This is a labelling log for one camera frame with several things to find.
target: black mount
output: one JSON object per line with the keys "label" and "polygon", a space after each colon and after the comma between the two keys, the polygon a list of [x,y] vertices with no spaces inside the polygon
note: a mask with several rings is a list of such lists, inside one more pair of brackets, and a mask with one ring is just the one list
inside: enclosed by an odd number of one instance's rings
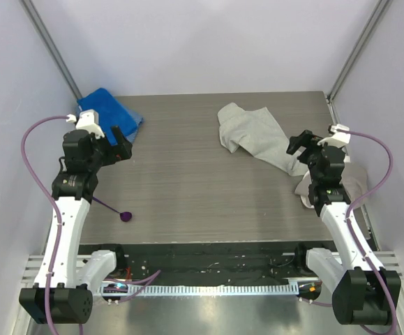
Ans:
{"label": "black mount", "polygon": [[311,173],[312,184],[308,187],[308,199],[314,206],[316,214],[320,216],[325,204],[332,202],[346,202],[350,199],[341,184],[341,174],[344,170],[345,153],[337,147],[325,144],[318,145],[322,137],[303,131],[300,136],[290,138],[287,154],[293,155],[296,151],[306,149],[298,156],[298,161],[307,164]]}
{"label": "black mount", "polygon": [[[98,185],[96,173],[99,169],[132,156],[132,144],[125,139],[119,127],[113,126],[112,132],[117,140],[114,146],[110,145],[107,137],[96,139],[95,134],[86,130],[73,130],[64,135],[64,157],[59,159],[61,169],[52,184],[52,197],[55,200],[60,197],[75,197],[76,200],[84,198],[91,203]],[[116,253],[116,270],[127,268],[120,246],[111,244],[107,245],[107,249]],[[47,323],[45,288],[22,288],[19,303],[34,321],[39,324]],[[86,323],[92,305],[93,295],[86,285],[65,288],[63,283],[59,283],[57,288],[50,288],[50,309],[54,323]]]}
{"label": "black mount", "polygon": [[61,169],[52,184],[52,197],[84,198],[91,203],[98,185],[96,173],[106,165],[124,161],[132,156],[132,144],[118,126],[112,127],[117,145],[111,146],[107,137],[96,139],[95,134],[74,130],[63,136],[64,157],[59,159]]}
{"label": "black mount", "polygon": [[[311,131],[303,131],[292,136],[287,154],[306,148],[299,156],[301,163],[307,164],[312,184],[308,188],[308,199],[321,215],[323,206],[332,202],[345,202],[350,199],[341,183],[344,170],[345,153],[337,147],[318,144],[321,137]],[[397,305],[401,289],[401,280],[396,271],[380,269],[380,275],[387,284],[389,292]],[[357,267],[347,270],[332,294],[334,314],[342,325],[390,325],[391,311],[387,298],[375,274]]]}

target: purple round object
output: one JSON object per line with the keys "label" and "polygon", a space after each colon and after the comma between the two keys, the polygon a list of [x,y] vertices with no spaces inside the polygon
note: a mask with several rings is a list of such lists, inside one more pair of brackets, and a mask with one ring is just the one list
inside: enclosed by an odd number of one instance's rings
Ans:
{"label": "purple round object", "polygon": [[123,211],[122,213],[119,214],[119,217],[121,221],[129,222],[132,218],[132,213],[130,213],[129,211]]}

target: white bracket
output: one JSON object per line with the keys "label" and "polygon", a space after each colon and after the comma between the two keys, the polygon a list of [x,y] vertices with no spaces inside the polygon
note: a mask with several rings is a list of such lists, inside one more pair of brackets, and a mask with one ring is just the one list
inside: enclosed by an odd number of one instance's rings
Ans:
{"label": "white bracket", "polygon": [[335,291],[336,286],[344,276],[345,270],[332,252],[325,248],[307,250],[306,262],[307,267],[316,273],[327,289],[330,292]]}
{"label": "white bracket", "polygon": [[85,110],[79,114],[76,129],[84,129],[95,134],[96,139],[104,137],[104,132],[98,125],[99,115],[95,110]]}
{"label": "white bracket", "polygon": [[327,143],[329,146],[342,148],[345,145],[349,144],[350,134],[342,133],[342,132],[338,131],[338,129],[341,129],[343,131],[349,130],[348,127],[346,127],[342,124],[337,124],[336,126],[331,126],[330,132],[333,133],[333,135],[323,138],[322,140],[320,140],[318,142],[318,145],[324,146],[324,143]]}
{"label": "white bracket", "polygon": [[323,206],[321,210],[321,220],[327,226],[334,239],[344,269],[351,270],[355,267],[361,267],[364,271],[370,271],[371,268],[365,257],[369,257],[372,260],[376,269],[383,267],[383,264],[375,257],[366,242],[360,227],[355,221],[354,212],[351,211],[350,220],[352,227],[359,243],[363,246],[364,254],[358,249],[346,223],[346,211],[348,207],[349,205],[345,202],[332,202],[332,204]]}
{"label": "white bracket", "polygon": [[99,250],[91,254],[90,260],[77,273],[77,284],[86,284],[93,295],[107,275],[115,270],[117,257],[113,251]]}
{"label": "white bracket", "polygon": [[[90,209],[90,204],[85,199],[75,200],[75,197],[60,197],[56,205],[61,211],[62,233],[56,261],[54,262],[54,275],[51,279],[51,287],[63,283],[65,288],[76,288],[76,257],[79,241],[81,240],[82,226]],[[42,265],[34,279],[34,283],[39,284],[39,288],[45,287],[48,265],[50,264],[54,242],[57,235],[57,218],[53,210],[53,219],[48,237],[45,256]]]}
{"label": "white bracket", "polygon": [[76,118],[76,115],[74,115],[74,114],[68,114],[67,115],[67,120],[65,120],[65,122],[67,124],[75,124],[76,121],[77,121],[77,118]]}

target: metal pole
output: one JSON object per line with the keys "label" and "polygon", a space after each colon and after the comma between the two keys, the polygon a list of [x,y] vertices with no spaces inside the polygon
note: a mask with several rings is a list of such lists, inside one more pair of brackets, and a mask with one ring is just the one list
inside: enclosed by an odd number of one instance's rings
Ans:
{"label": "metal pole", "polygon": [[346,80],[347,75],[349,74],[350,70],[352,69],[353,65],[355,64],[356,60],[360,56],[361,52],[363,51],[364,47],[366,46],[369,38],[372,36],[376,26],[382,19],[382,16],[386,13],[389,5],[392,3],[392,0],[379,0],[377,5],[374,8],[374,11],[371,14],[366,26],[364,27],[363,31],[358,38],[357,43],[352,49],[347,61],[344,64],[343,69],[340,72],[340,75],[335,81],[334,86],[330,94],[327,96],[329,101],[333,101],[340,91],[341,86],[343,85],[344,81]]}
{"label": "metal pole", "polygon": [[73,95],[76,97],[76,99],[81,99],[82,94],[80,90],[77,88],[76,82],[73,79],[73,76],[71,75],[67,65],[65,64],[65,61],[63,61],[62,56],[60,52],[58,51],[56,45],[54,44],[54,41],[50,35],[50,33],[47,30],[47,27],[44,25],[42,18],[40,17],[38,11],[36,10],[36,7],[33,4],[32,0],[20,0],[20,3],[22,4],[23,8],[25,9],[27,15],[29,16],[30,20],[33,22],[34,27],[36,28],[37,32],[39,33],[40,38],[42,38],[42,41],[44,42],[46,48],[50,52],[51,56],[54,59],[54,62],[56,63],[57,67],[61,71],[63,78],[67,82],[68,86],[70,87]]}

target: gray wood surface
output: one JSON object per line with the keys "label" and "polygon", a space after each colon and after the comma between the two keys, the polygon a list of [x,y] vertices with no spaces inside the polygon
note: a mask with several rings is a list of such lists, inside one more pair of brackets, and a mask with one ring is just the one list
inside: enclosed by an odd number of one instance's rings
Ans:
{"label": "gray wood surface", "polygon": [[[301,241],[331,239],[293,192],[301,177],[240,149],[220,145],[217,112],[235,102],[267,106],[285,134],[308,128],[327,134],[331,117],[322,92],[118,97],[144,116],[129,161],[98,173],[95,196],[131,211],[119,217],[93,202],[81,243]],[[359,220],[367,236],[367,229]]]}

